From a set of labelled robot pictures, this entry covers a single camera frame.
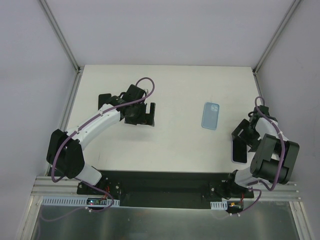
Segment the right aluminium frame post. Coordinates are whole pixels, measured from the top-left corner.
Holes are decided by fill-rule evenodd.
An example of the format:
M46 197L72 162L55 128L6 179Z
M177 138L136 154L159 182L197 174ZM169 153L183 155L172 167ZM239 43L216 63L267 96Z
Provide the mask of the right aluminium frame post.
M285 12L283 18L281 19L279 25L277 26L275 32L273 33L271 39L269 40L266 48L264 49L262 55L260 56L257 64L252 69L253 75L256 76L258 72L260 71L261 67L263 66L265 60L267 59L268 55L276 45L277 41L280 39L283 31L285 30L286 26L290 22L291 18L295 14L296 10L302 3L302 0L293 0L291 4L289 5L289 8Z

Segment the phone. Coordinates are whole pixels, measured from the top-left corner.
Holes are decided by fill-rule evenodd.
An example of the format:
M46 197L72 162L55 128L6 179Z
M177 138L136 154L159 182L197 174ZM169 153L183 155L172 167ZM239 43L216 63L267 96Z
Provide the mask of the phone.
M216 103L206 102L204 104L201 126L204 129L215 131L218 126L220 106Z
M247 145L241 141L234 140L232 142L232 161L238 164L246 164L247 158Z

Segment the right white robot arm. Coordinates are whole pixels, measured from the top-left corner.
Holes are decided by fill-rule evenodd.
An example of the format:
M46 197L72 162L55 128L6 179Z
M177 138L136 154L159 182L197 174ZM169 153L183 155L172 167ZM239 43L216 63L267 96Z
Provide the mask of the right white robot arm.
M233 198L257 183L269 191L287 184L300 150L298 143L284 136L267 106L256 106L248 116L231 133L234 163L246 163L248 153L254 154L249 167L229 175L225 192Z

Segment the aluminium front rail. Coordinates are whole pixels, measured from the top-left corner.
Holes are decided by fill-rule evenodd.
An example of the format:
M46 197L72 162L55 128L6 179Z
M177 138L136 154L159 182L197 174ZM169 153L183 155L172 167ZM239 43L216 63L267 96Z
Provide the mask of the aluminium front rail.
M52 182L49 176L38 176L35 179L31 190L32 196L59 196L75 197L77 194L77 180L64 178L58 183ZM252 186L254 189L260 189L262 192L262 201L284 201L284 202L301 202L302 194L297 183L288 182L287 184L278 184L273 191L269 191L262 183Z

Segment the left aluminium frame post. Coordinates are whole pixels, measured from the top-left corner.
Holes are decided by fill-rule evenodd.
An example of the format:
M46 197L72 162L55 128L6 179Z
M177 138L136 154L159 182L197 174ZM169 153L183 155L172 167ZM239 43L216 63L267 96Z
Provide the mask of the left aluminium frame post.
M45 17L47 18L55 36L57 37L57 40L60 44L60 46L62 47L65 55L67 56L69 62L71 63L73 69L75 70L75 72L78 74L81 71L81 66L78 64L78 61L76 60L74 54L72 53L72 50L59 26L59 23L57 21L57 19L55 18L49 4L47 0L38 0L37 1L45 15Z

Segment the aluminium frame post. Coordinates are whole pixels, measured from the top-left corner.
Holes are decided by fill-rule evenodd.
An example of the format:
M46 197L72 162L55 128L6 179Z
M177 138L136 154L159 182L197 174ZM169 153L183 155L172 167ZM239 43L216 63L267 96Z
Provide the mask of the aluminium frame post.
M275 32L273 33L271 39L269 40L266 48L264 49L262 55L260 56L257 64L252 69L253 75L256 76L258 72L260 71L261 67L263 66L265 60L267 59L268 55L276 45L277 41L280 39L283 31L285 30L286 26L290 22L291 18L295 14L296 10L302 3L302 0L293 0L291 4L289 5L289 8L285 12L283 18L281 19L279 25L277 26Z
M78 64L78 61L76 60L74 54L72 53L72 50L59 26L59 23L57 21L57 19L55 18L49 4L47 0L38 0L37 1L45 15L45 17L47 18L55 36L57 37L57 40L60 44L60 46L62 47L65 55L67 56L69 62L71 63L73 69L75 70L75 72L78 74L81 71L81 66Z

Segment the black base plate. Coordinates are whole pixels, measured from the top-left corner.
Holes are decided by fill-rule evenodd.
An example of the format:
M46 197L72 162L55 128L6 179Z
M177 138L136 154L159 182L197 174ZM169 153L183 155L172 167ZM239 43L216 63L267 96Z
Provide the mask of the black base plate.
M216 202L235 199L240 206L254 198L254 186L261 183L268 191L274 185L264 180L236 181L240 171L232 173L188 173L146 171L102 171L102 178L89 186L85 180L77 185L78 195L92 195L89 206L110 200L122 207L209 209Z

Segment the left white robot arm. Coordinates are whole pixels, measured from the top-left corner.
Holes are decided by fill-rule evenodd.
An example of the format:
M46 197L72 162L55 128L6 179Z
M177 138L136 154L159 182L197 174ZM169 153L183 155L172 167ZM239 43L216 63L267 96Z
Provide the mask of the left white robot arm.
M99 134L120 121L154 126L156 104L145 103L146 98L147 92L133 84L119 96L100 94L98 111L92 117L67 131L57 129L51 134L47 162L64 177L86 182L90 191L102 194L106 188L103 175L85 162L83 151Z

